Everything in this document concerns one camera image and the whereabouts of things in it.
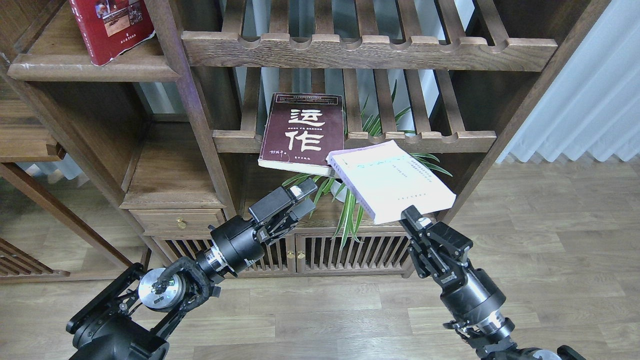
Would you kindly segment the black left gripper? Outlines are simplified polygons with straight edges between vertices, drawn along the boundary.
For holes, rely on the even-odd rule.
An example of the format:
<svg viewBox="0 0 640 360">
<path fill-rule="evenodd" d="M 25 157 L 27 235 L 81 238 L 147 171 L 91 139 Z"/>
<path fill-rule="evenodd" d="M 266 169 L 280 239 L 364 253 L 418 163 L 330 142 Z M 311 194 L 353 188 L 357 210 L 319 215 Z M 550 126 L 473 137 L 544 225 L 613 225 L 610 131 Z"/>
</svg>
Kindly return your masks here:
<svg viewBox="0 0 640 360">
<path fill-rule="evenodd" d="M 281 186 L 248 208 L 252 219 L 235 216 L 219 227 L 209 225 L 212 246 L 196 254 L 198 268 L 206 278 L 228 273 L 236 277 L 316 209 L 309 196 L 317 190 L 311 178 L 296 186 Z"/>
</svg>

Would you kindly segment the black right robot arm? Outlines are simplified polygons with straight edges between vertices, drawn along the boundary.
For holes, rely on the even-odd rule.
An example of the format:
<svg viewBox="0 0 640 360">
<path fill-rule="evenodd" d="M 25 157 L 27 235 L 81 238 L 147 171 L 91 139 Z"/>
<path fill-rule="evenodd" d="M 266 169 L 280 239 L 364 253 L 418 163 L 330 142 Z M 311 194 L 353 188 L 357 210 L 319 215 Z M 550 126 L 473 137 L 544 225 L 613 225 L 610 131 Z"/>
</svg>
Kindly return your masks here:
<svg viewBox="0 0 640 360">
<path fill-rule="evenodd" d="M 581 360 L 572 347 L 551 351 L 519 348 L 511 337 L 514 323 L 501 313 L 505 294 L 468 258 L 473 242 L 448 224 L 432 223 L 418 209 L 403 210 L 402 227 L 410 237 L 408 252 L 420 278 L 432 277 L 453 316 L 444 328 L 454 330 L 482 360 Z"/>
</svg>

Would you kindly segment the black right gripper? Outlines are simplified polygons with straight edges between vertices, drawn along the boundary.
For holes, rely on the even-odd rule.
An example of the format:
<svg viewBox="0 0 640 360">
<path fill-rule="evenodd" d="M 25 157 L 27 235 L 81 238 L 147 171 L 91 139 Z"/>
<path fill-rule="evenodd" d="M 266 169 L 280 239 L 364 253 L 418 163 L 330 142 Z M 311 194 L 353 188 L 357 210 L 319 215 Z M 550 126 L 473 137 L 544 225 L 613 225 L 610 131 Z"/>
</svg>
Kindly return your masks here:
<svg viewBox="0 0 640 360">
<path fill-rule="evenodd" d="M 484 269 L 468 260 L 473 242 L 448 224 L 432 223 L 411 205 L 400 224 L 409 235 L 408 251 L 420 278 L 432 277 L 442 292 L 442 303 L 454 317 L 444 328 L 467 343 L 499 343 L 515 326 L 501 313 L 506 296 Z"/>
</svg>

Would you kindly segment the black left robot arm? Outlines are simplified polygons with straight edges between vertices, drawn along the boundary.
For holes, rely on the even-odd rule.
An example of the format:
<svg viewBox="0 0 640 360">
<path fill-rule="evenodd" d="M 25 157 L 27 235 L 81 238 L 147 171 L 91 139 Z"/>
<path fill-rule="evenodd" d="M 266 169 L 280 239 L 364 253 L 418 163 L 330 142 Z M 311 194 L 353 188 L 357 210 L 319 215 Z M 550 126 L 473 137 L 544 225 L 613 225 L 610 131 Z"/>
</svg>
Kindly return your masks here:
<svg viewBox="0 0 640 360">
<path fill-rule="evenodd" d="M 250 219 L 235 216 L 211 228 L 212 244 L 194 259 L 183 256 L 165 268 L 131 265 L 66 325 L 77 349 L 74 360 L 162 360 L 169 335 L 185 315 L 218 297 L 227 274 L 260 260 L 315 208 L 310 178 L 278 187 L 249 208 Z"/>
</svg>

